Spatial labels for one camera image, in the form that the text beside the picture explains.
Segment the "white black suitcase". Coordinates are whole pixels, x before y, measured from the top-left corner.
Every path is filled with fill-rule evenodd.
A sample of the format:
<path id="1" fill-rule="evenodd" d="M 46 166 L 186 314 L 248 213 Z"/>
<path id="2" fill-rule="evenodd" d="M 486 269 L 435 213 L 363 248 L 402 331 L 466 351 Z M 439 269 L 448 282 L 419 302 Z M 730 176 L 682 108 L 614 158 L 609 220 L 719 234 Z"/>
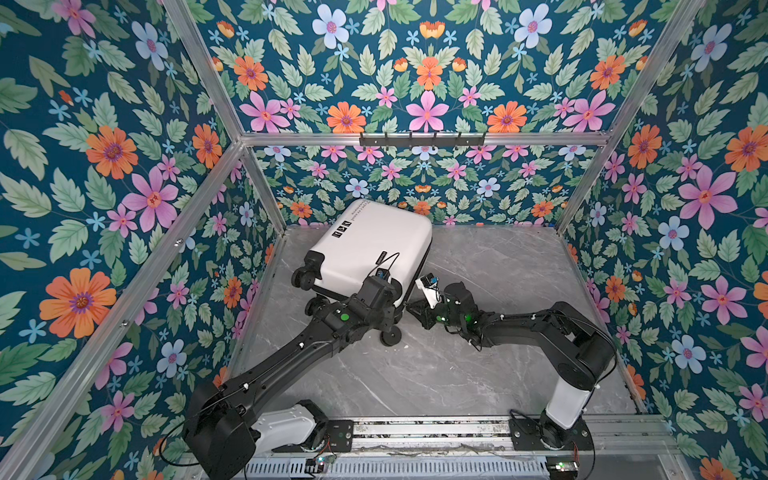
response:
<path id="1" fill-rule="evenodd" d="M 295 288 L 312 291 L 305 306 L 310 316 L 333 300 L 357 293 L 369 276 L 394 288 L 393 321 L 380 339 L 394 346 L 402 338 L 402 318 L 415 281 L 432 245 L 432 223 L 424 216 L 370 200 L 356 200 L 308 250 L 291 277 Z"/>

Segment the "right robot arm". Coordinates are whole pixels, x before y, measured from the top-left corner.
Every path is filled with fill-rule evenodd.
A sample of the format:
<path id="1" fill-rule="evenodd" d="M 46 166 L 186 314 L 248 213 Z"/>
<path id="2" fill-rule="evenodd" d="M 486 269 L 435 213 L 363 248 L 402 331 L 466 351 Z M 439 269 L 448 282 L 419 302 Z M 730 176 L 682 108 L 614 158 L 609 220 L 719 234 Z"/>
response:
<path id="1" fill-rule="evenodd" d="M 427 330 L 440 324 L 478 351 L 506 345 L 539 348 L 558 380 L 534 432 L 551 450 L 564 448 L 579 434 L 585 407 L 617 361 L 617 349 L 603 330 L 564 301 L 532 313 L 506 314 L 481 309 L 461 282 L 419 290 L 423 298 L 406 310 Z"/>

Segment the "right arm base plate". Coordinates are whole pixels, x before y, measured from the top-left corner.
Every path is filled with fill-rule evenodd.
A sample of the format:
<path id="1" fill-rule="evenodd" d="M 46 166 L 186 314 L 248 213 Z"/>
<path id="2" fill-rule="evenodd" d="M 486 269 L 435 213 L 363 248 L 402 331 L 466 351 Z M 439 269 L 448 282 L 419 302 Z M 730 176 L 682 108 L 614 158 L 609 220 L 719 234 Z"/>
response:
<path id="1" fill-rule="evenodd" d="M 587 423 L 579 418 L 570 429 L 550 420 L 514 415 L 509 418 L 510 438 L 517 451 L 592 451 L 594 440 Z"/>

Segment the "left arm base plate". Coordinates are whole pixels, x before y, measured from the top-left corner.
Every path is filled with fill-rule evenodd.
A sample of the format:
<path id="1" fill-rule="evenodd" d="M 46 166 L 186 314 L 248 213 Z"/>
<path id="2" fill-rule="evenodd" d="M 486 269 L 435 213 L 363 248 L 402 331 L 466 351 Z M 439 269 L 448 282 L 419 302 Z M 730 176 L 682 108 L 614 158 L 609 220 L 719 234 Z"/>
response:
<path id="1" fill-rule="evenodd" d="M 309 436 L 299 444 L 303 451 L 319 452 L 322 449 L 348 453 L 352 450 L 355 422 L 352 420 L 327 420 L 316 425 Z"/>

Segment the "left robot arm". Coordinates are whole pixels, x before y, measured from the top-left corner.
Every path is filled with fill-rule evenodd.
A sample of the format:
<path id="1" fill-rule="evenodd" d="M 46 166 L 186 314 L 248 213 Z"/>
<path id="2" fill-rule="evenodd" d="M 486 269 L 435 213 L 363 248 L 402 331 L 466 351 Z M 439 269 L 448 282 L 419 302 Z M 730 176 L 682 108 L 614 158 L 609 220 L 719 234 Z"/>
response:
<path id="1" fill-rule="evenodd" d="M 267 437 L 256 425 L 266 406 L 310 369 L 374 329 L 394 328 L 396 288 L 371 276 L 349 298 L 317 309 L 293 340 L 261 363 L 220 385 L 194 390 L 182 438 L 211 479 L 232 479 Z"/>

